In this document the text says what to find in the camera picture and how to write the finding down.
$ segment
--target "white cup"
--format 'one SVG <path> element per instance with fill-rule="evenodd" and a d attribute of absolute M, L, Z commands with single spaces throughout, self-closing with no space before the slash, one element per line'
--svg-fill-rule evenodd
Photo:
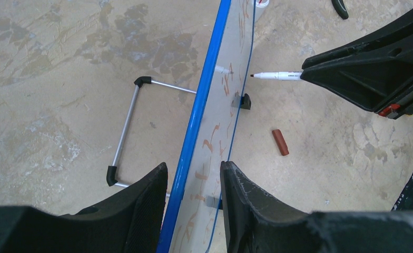
<path fill-rule="evenodd" d="M 261 17 L 262 13 L 266 9 L 266 7 L 269 5 L 270 0 L 256 0 L 256 9 L 254 10 L 254 22 L 258 21 L 258 19 Z"/>

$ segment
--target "silver metal tube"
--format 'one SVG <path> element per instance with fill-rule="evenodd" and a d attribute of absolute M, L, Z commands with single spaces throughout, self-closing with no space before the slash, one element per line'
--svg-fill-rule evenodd
<path fill-rule="evenodd" d="M 196 94 L 195 91 L 185 89 L 185 88 L 182 88 L 182 87 L 178 87 L 178 86 L 174 86 L 172 84 L 161 83 L 161 82 L 157 82 L 157 81 L 154 81 L 154 80 L 151 80 L 151 83 L 166 86 L 166 87 L 173 88 L 173 89 L 180 90 L 180 91 L 186 91 L 186 92 L 189 92 L 189 93 Z"/>
<path fill-rule="evenodd" d="M 115 185 L 119 186 L 119 187 L 124 187 L 124 188 L 131 186 L 130 184 L 125 184 L 125 183 L 120 183 L 120 182 L 116 183 Z M 167 198 L 169 198 L 170 196 L 171 196 L 171 194 L 166 193 Z"/>
<path fill-rule="evenodd" d="M 126 122 L 124 123 L 123 132 L 121 133 L 120 141 L 118 143 L 118 147 L 116 148 L 116 152 L 115 152 L 115 157 L 113 158 L 112 166 L 117 166 L 120 160 L 121 151 L 123 150 L 124 141 L 126 139 L 126 134 L 127 134 L 127 131 L 129 129 L 129 125 L 132 119 L 132 111 L 134 110 L 135 101 L 136 101 L 139 90 L 140 90 L 140 87 L 136 85 L 135 90 L 134 90 L 134 95 L 132 96 L 131 105 L 127 113 Z"/>

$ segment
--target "black corner connector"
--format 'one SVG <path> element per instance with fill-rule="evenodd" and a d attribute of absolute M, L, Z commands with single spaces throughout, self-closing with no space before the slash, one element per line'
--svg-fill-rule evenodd
<path fill-rule="evenodd" d="M 109 186 L 112 186 L 118 182 L 118 180 L 115 179 L 116 169 L 116 166 L 109 166 L 107 169 L 106 181 Z"/>
<path fill-rule="evenodd" d="M 250 96 L 246 93 L 242 98 L 241 98 L 241 109 L 246 109 L 249 110 L 251 108 L 251 100 Z"/>
<path fill-rule="evenodd" d="M 138 85 L 138 87 L 141 88 L 143 86 L 143 84 L 145 84 L 145 83 L 150 84 L 151 80 L 152 80 L 152 78 L 150 76 L 140 76 L 135 80 L 134 84 Z"/>

